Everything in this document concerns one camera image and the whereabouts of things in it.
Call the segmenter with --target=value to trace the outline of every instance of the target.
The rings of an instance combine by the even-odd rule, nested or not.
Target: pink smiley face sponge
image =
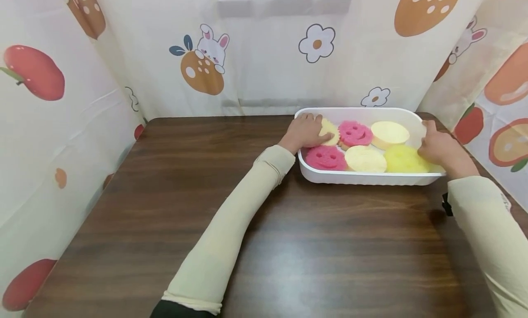
[[[306,163],[319,170],[344,171],[347,169],[345,155],[335,146],[311,148],[305,157]]]
[[[344,121],[338,130],[341,137],[340,146],[345,151],[357,145],[368,146],[374,137],[369,127],[357,121]]]

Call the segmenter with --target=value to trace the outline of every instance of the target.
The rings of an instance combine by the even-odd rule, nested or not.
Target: round sponge
[[[381,150],[387,150],[392,145],[405,144],[409,140],[409,131],[399,123],[379,121],[370,128],[374,138],[372,145]]]
[[[394,145],[385,151],[387,172],[425,173],[430,165],[418,155],[416,148]]]
[[[338,130],[340,147],[345,151],[356,145],[369,145],[372,141],[372,131],[357,121],[343,121]]]
[[[357,145],[349,148],[345,153],[345,161],[350,169],[357,172],[385,172],[387,169],[383,155],[368,146]]]
[[[328,121],[328,119],[324,117],[323,117],[323,120],[321,121],[321,124],[323,127],[321,128],[321,131],[319,132],[319,136],[326,135],[329,132],[334,134],[334,137],[332,139],[324,142],[321,145],[325,145],[325,146],[337,145],[337,142],[339,141],[339,131],[337,130],[337,127],[334,126],[333,123],[331,123],[330,121]]]
[[[311,148],[305,157],[306,163],[315,169],[343,171],[347,169],[345,155],[335,146]]]

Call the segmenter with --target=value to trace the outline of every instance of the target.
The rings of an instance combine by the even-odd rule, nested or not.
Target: table surface
[[[148,317],[223,200],[291,119],[151,121],[26,317]],[[446,179],[317,185],[296,163],[246,232],[223,317],[493,317],[468,242],[442,210],[446,189]],[[526,231],[527,214],[509,199]]]

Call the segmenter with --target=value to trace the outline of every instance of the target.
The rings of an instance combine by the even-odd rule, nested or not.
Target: light yellow sponge
[[[393,145],[405,144],[409,140],[409,131],[399,123],[379,121],[370,128],[374,138],[372,145],[381,150],[387,150]]]
[[[425,173],[430,165],[418,155],[416,148],[394,145],[385,151],[387,172]]]
[[[334,126],[333,123],[331,123],[324,117],[323,117],[323,120],[321,121],[321,124],[323,125],[323,128],[321,128],[321,131],[319,132],[319,136],[326,135],[329,132],[334,134],[334,137],[331,140],[324,142],[321,145],[326,145],[326,146],[337,145],[337,142],[339,141],[339,131],[337,130],[337,127]]]
[[[375,148],[357,145],[345,153],[345,161],[350,169],[357,172],[385,172],[387,162]]]

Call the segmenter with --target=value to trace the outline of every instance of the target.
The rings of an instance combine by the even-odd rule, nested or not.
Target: printed fabric backdrop
[[[20,317],[143,129],[61,0],[0,0],[0,317]]]
[[[454,134],[527,209],[528,43],[487,82]]]
[[[0,318],[156,117],[420,106],[528,207],[525,1],[0,0]]]

